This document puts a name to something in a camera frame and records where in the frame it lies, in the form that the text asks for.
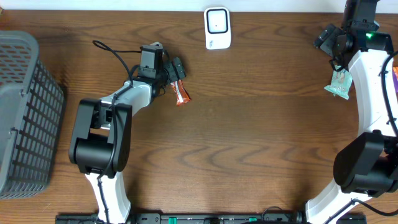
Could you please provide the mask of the white barcode scanner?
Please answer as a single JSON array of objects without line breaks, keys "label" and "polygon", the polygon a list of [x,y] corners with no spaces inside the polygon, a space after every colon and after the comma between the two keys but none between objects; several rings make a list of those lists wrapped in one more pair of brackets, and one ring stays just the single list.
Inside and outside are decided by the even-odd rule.
[{"label": "white barcode scanner", "polygon": [[227,49],[231,45],[231,19],[225,7],[209,7],[203,13],[205,45],[208,50]]}]

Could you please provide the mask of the grey plastic mesh basket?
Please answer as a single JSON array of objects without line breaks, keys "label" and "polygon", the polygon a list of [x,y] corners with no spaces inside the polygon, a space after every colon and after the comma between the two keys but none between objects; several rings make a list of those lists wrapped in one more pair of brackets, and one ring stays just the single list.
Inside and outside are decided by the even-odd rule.
[{"label": "grey plastic mesh basket", "polygon": [[1,31],[1,199],[49,185],[66,97],[23,31]]}]

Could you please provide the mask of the teal wet wipes packet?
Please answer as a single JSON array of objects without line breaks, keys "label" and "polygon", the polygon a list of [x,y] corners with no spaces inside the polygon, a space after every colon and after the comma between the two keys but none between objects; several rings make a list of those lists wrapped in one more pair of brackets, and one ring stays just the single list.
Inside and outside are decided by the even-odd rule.
[{"label": "teal wet wipes packet", "polygon": [[339,72],[334,71],[331,83],[324,87],[326,91],[340,96],[346,100],[349,99],[349,89],[351,88],[353,78],[349,71],[342,69]]}]

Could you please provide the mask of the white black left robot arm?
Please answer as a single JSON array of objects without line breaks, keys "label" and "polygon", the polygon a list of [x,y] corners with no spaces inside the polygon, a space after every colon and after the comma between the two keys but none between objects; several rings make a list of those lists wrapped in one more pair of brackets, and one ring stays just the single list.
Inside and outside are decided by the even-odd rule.
[{"label": "white black left robot arm", "polygon": [[178,57],[165,61],[156,79],[145,77],[149,68],[143,64],[133,70],[138,76],[113,94],[80,101],[70,143],[70,161],[90,182],[98,219],[104,223],[126,223],[130,214],[123,170],[131,148],[132,117],[151,104],[159,89],[178,85],[186,76]]}]

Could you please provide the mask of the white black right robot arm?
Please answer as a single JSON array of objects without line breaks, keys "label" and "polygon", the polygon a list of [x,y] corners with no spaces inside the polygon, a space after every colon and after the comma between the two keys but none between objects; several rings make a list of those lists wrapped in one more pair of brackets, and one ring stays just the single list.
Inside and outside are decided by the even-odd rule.
[{"label": "white black right robot arm", "polygon": [[337,72],[353,77],[358,136],[333,164],[332,181],[305,204],[308,223],[336,223],[356,204],[397,191],[397,96],[392,72],[397,55],[376,24],[330,24],[314,41]]}]

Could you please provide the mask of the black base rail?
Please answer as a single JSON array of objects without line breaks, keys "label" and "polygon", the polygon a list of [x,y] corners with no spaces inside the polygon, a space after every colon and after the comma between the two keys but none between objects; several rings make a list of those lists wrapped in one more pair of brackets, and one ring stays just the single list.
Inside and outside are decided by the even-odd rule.
[{"label": "black base rail", "polygon": [[[288,213],[261,215],[161,215],[138,213],[127,218],[127,224],[240,224],[240,223],[298,223]],[[97,215],[57,215],[55,224],[104,223]]]}]

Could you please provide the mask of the red purple pad package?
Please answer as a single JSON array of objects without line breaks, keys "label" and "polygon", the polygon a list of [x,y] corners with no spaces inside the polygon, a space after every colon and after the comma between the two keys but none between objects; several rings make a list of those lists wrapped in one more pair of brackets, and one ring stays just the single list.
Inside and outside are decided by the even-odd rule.
[{"label": "red purple pad package", "polygon": [[398,93],[398,67],[393,67],[392,71],[394,73],[394,87],[395,87],[396,93]]}]

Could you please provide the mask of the orange snack bar wrapper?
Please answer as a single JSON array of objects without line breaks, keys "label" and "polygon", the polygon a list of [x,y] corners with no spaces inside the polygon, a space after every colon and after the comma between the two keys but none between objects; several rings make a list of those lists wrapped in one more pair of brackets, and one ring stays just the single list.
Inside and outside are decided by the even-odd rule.
[{"label": "orange snack bar wrapper", "polygon": [[182,80],[172,82],[170,85],[175,93],[176,98],[177,98],[177,102],[176,102],[177,106],[189,103],[191,101],[189,94],[187,93],[187,91],[184,88]]}]

